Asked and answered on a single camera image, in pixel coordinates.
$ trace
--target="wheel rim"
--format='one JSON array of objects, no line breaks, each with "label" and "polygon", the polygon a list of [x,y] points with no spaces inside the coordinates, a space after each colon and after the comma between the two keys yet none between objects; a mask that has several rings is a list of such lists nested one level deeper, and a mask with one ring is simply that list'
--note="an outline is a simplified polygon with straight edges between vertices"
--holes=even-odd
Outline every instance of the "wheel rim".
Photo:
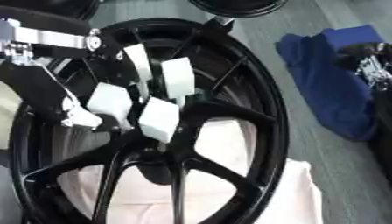
[{"label": "wheel rim", "polygon": [[[207,50],[213,49],[217,54],[223,55],[229,66],[226,68],[226,72],[214,82],[208,84],[208,81],[199,79],[197,86],[209,86],[214,89],[214,93],[221,91],[224,85],[230,85],[233,80],[240,83],[248,82],[249,88],[245,89],[247,91],[251,89],[259,98],[251,102],[251,104],[253,103],[250,106],[252,110],[241,109],[218,100],[193,104],[182,115],[186,121],[183,122],[184,132],[174,137],[164,158],[173,181],[175,223],[183,223],[183,177],[186,170],[189,169],[213,174],[232,183],[237,188],[236,195],[218,213],[202,223],[253,223],[267,206],[284,168],[288,148],[288,123],[284,104],[277,86],[267,70],[248,49],[224,33],[199,32],[200,29],[201,24],[179,19],[157,18],[115,24],[106,28],[105,31],[112,32],[124,46],[143,42],[149,54],[154,55],[152,58],[157,57],[155,56],[157,54],[160,55],[158,57],[164,57],[166,60],[188,56],[192,64],[196,65],[195,72],[198,76],[204,72],[200,72],[199,68],[205,69],[199,64],[205,63],[204,61],[193,61],[197,57],[192,54],[200,51],[200,48],[203,47]],[[245,76],[235,77],[238,71],[247,74],[246,78]],[[246,178],[202,157],[193,150],[200,125],[210,118],[225,116],[250,121],[255,123],[258,128],[258,141],[254,155],[254,158],[258,159],[253,159]],[[150,157],[145,159],[145,154],[140,154],[142,152],[138,150],[145,149],[154,142],[142,137],[135,139],[135,136],[139,136],[140,132],[138,129],[134,129],[125,134],[126,137],[121,136],[114,141],[115,144],[128,145],[116,153],[108,154],[108,151],[105,150],[107,148],[101,147],[99,150],[94,150],[93,153],[82,154],[71,160],[48,166],[50,162],[47,161],[51,160],[48,158],[51,154],[49,151],[53,146],[47,139],[52,134],[53,125],[51,123],[34,115],[27,105],[21,106],[17,112],[10,138],[11,174],[22,206],[32,219],[42,223],[105,223],[106,210],[116,186],[114,182],[119,179],[120,173],[133,165],[150,165],[152,163],[156,165],[156,163],[162,162],[161,159],[151,160]],[[108,157],[112,157],[112,161],[115,162],[108,163],[108,161],[102,160],[102,158]],[[55,180],[51,181],[50,176],[57,178],[62,172],[70,170],[70,167],[81,168],[85,165],[95,164],[107,165],[104,170],[106,175],[102,175],[106,179],[102,183],[106,185],[102,189],[109,190],[101,191],[101,203],[98,203],[99,206],[95,208],[95,222],[91,222],[72,205],[61,191],[58,183]]]}]

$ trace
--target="metal arm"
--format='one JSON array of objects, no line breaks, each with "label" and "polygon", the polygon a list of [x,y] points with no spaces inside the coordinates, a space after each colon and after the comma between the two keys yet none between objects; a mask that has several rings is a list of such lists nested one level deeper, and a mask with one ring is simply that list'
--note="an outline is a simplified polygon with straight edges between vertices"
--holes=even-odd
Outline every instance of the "metal arm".
[{"label": "metal arm", "polygon": [[21,27],[16,20],[0,20],[0,81],[38,113],[67,127],[78,125],[95,130],[102,124],[102,118],[85,110],[69,89],[34,60],[41,55],[37,55],[33,47],[66,47],[83,57],[101,47],[98,34],[96,29],[87,37],[40,31]]}]

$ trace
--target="metal bracket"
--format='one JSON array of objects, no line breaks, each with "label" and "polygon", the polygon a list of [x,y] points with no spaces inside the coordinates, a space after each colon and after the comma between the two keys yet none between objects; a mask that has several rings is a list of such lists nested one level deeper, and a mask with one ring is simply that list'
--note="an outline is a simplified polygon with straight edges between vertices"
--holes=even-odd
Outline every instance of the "metal bracket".
[{"label": "metal bracket", "polygon": [[388,90],[392,84],[392,74],[374,55],[360,62],[356,75],[363,77],[371,88],[377,88],[379,91]]},{"label": "metal bracket", "polygon": [[207,21],[204,26],[211,29],[218,29],[225,33],[231,32],[234,27],[235,20],[231,17],[216,16]]}]

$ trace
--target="black tire in background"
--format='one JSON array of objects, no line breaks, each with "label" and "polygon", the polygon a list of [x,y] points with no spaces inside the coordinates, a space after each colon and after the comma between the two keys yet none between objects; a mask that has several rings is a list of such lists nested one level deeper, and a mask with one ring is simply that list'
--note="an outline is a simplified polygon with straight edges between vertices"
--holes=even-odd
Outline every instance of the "black tire in background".
[{"label": "black tire in background", "polygon": [[99,3],[99,0],[0,0],[3,6],[86,20],[95,14]]}]

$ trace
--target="wheel spoke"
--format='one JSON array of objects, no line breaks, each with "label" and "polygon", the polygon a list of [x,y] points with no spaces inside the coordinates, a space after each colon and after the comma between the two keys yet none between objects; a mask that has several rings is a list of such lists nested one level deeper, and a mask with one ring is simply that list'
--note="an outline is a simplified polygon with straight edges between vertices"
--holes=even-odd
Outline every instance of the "wheel spoke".
[{"label": "wheel spoke", "polygon": [[232,117],[262,126],[271,124],[276,120],[273,116],[218,99],[201,101],[189,106],[185,111],[185,117],[187,116]]},{"label": "wheel spoke", "polygon": [[110,164],[105,164],[101,175],[101,183],[95,202],[93,223],[104,224],[113,192],[123,169],[123,159],[117,155]]},{"label": "wheel spoke", "polygon": [[173,204],[174,224],[184,224],[184,197],[186,188],[186,170],[182,165],[170,167],[171,197]]},{"label": "wheel spoke", "polygon": [[110,161],[116,151],[122,149],[125,145],[139,144],[143,137],[140,129],[133,129],[113,142],[103,145],[98,149],[84,152],[78,156],[71,157],[57,164],[51,164],[36,171],[25,175],[26,180],[53,180],[64,172],[75,169],[81,169],[90,165],[105,164]]},{"label": "wheel spoke", "polygon": [[217,95],[223,86],[225,85],[226,81],[228,80],[229,77],[233,74],[235,70],[246,60],[246,57],[243,57],[239,59],[228,71],[220,78],[218,79],[214,84],[213,84],[213,95]]},{"label": "wheel spoke", "polygon": [[186,162],[186,167],[225,179],[236,187],[238,193],[260,192],[260,188],[245,177],[199,154],[192,156]]},{"label": "wheel spoke", "polygon": [[103,155],[104,157],[108,155],[107,153],[105,153],[107,151],[104,149],[105,148],[101,147],[99,149],[91,150],[88,152],[84,152],[78,156],[71,157],[57,164],[48,165],[47,167],[43,167],[41,169],[26,174],[25,178],[28,181],[35,181],[37,179],[39,181],[45,179],[53,180],[64,172],[69,172],[90,165],[98,165],[102,162],[100,160],[101,155]]},{"label": "wheel spoke", "polygon": [[189,169],[199,170],[225,179],[237,189],[235,195],[225,206],[200,224],[236,221],[246,213],[247,207],[252,207],[263,196],[262,188],[256,183],[201,155],[196,155],[188,160],[186,166]]},{"label": "wheel spoke", "polygon": [[191,35],[187,37],[182,43],[180,43],[172,52],[170,55],[170,59],[174,59],[178,57],[179,55],[182,54],[182,52],[193,42],[193,40],[196,38],[198,35],[198,31],[193,30]]}]

